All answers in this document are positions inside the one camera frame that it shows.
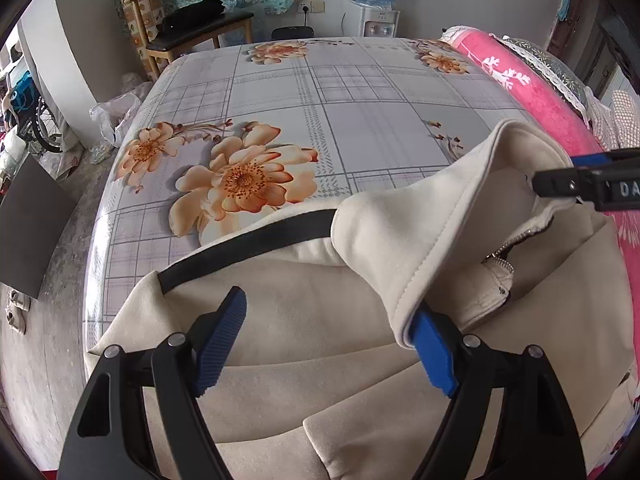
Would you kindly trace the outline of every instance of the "beige fabric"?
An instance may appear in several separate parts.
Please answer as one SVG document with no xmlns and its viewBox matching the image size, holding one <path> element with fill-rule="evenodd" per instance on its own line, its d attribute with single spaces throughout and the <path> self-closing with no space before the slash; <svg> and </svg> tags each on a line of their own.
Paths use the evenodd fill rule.
<svg viewBox="0 0 640 480">
<path fill-rule="evenodd" d="M 504 121 L 452 166 L 408 188 L 284 208 L 244 232 L 337 208 L 331 237 L 165 295 L 152 272 L 87 365 L 110 344 L 151 348 L 188 330 L 239 285 L 247 318 L 218 384 L 199 400 L 229 469 L 239 479 L 409 479 L 448 403 L 407 337 L 426 294 L 494 348 L 545 349 L 584 433 L 586 463 L 594 463 L 625 416 L 618 386 L 634 366 L 631 299 L 611 219 L 530 189 L 535 171 L 568 165 L 543 132 Z M 520 235 L 530 237 L 511 251 L 514 272 L 484 260 Z M 145 399 L 161 470 L 177 478 L 153 392 Z M 490 420 L 497 410 L 494 402 Z M 486 433 L 476 468 L 490 450 Z"/>
</svg>

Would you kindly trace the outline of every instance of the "pink blanket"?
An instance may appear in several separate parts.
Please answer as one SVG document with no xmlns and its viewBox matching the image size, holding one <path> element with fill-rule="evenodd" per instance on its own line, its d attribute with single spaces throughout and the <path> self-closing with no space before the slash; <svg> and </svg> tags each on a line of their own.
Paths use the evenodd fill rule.
<svg viewBox="0 0 640 480">
<path fill-rule="evenodd" d="M 569 155 L 602 151 L 583 120 L 554 89 L 489 34 L 460 27 L 447 39 L 511 93 Z M 625 211 L 609 215 L 616 220 L 618 243 L 629 275 L 634 308 L 634 347 L 636 360 L 640 362 L 640 214 Z"/>
</svg>

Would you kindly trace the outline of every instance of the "flower center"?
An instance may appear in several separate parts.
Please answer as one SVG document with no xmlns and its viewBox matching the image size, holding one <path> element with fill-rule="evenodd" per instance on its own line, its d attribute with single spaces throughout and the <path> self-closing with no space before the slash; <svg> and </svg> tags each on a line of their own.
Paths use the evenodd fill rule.
<svg viewBox="0 0 640 480">
<path fill-rule="evenodd" d="M 149 160 L 156 153 L 160 153 L 161 146 L 155 140 L 148 140 L 147 142 L 141 142 L 136 146 L 136 151 L 133 154 L 133 160 Z"/>
<path fill-rule="evenodd" d="M 227 170 L 225 178 L 225 192 L 234 198 L 249 197 L 260 192 L 266 181 L 264 171 L 260 166 L 238 164 Z"/>
</svg>

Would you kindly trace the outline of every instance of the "pair of shoes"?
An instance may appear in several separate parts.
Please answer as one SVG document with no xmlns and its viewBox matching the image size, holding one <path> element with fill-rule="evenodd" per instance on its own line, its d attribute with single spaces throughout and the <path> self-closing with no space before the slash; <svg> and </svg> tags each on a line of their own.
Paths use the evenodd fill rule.
<svg viewBox="0 0 640 480">
<path fill-rule="evenodd" d="M 15 330 L 18 334 L 24 335 L 27 332 L 27 322 L 24 320 L 22 312 L 17 308 L 6 307 L 6 320 L 11 330 Z"/>
<path fill-rule="evenodd" d="M 9 289 L 9 303 L 16 308 L 28 312 L 31 307 L 31 298 L 12 288 Z"/>
</svg>

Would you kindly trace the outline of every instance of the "pillow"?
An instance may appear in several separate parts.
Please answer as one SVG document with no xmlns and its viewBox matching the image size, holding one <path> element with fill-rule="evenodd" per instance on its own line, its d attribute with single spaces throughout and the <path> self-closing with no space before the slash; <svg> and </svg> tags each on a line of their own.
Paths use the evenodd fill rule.
<svg viewBox="0 0 640 480">
<path fill-rule="evenodd" d="M 582 117 L 584 124 L 589 127 L 587 95 L 584 91 L 584 83 L 577 78 L 567 65 L 556 56 L 542 50 L 530 41 L 510 38 L 509 36 L 503 36 L 502 39 L 495 36 L 494 38 L 547 81 L 558 95 Z"/>
</svg>

